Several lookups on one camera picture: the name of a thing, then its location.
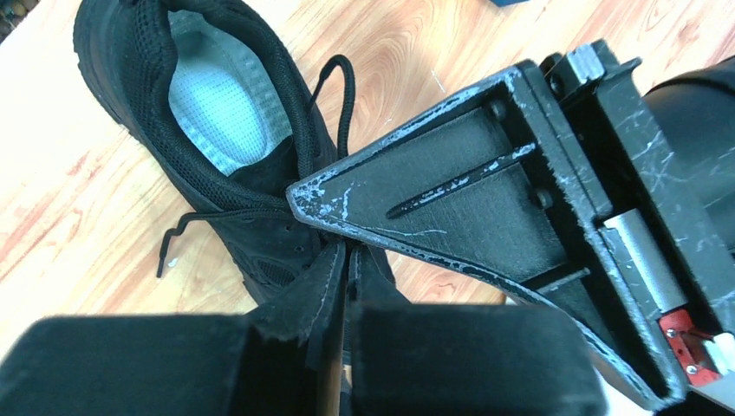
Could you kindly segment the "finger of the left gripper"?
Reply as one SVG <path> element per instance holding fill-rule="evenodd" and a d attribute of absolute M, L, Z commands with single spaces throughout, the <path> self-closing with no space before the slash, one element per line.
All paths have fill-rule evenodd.
<path fill-rule="evenodd" d="M 531 61 L 491 75 L 292 185 L 306 224 L 572 317 L 607 381 L 660 410 L 686 396 L 613 210 Z"/>

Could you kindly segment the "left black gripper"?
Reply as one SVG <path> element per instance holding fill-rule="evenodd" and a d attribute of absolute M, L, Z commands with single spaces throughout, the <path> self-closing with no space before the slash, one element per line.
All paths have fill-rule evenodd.
<path fill-rule="evenodd" d="M 734 337 L 734 60 L 647 94 L 637 65 L 598 41 L 539 68 L 612 203 L 601 227 L 653 301 L 687 395 L 733 370 L 719 340 Z"/>

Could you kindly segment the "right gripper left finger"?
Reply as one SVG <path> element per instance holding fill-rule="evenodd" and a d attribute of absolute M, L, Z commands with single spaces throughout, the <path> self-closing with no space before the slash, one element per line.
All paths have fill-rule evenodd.
<path fill-rule="evenodd" d="M 57 316 L 1 366 L 4 415 L 335 415 L 347 250 L 244 315 Z"/>

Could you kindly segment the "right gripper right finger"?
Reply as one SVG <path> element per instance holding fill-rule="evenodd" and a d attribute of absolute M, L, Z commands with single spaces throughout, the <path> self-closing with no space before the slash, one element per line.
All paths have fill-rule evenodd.
<path fill-rule="evenodd" d="M 409 302 L 373 252 L 349 260 L 353 415 L 603 415 L 573 320 L 543 306 Z"/>

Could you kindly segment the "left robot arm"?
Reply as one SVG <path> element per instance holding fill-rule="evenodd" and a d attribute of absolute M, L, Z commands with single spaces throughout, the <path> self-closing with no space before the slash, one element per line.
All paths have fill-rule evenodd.
<path fill-rule="evenodd" d="M 681 403 L 734 333 L 734 61 L 641 94 L 604 41 L 460 89 L 292 185 L 306 224 L 566 312 L 613 386 Z"/>

